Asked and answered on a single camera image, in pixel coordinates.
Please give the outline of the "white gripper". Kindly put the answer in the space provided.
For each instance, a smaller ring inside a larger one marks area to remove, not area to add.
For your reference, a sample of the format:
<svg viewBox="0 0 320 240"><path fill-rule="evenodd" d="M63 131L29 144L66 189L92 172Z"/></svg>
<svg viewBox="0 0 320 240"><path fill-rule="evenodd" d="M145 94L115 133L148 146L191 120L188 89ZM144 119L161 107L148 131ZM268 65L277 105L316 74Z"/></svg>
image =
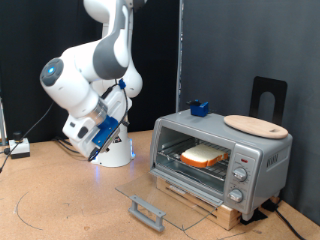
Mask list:
<svg viewBox="0 0 320 240"><path fill-rule="evenodd" d="M69 115L63 132L79 153L95 158L109 150L109 145L120 133L120 124L129 126L130 123L123 120L130 107L131 100L125 90L115 87L105 99L98 98L87 115L78 118Z"/></svg>

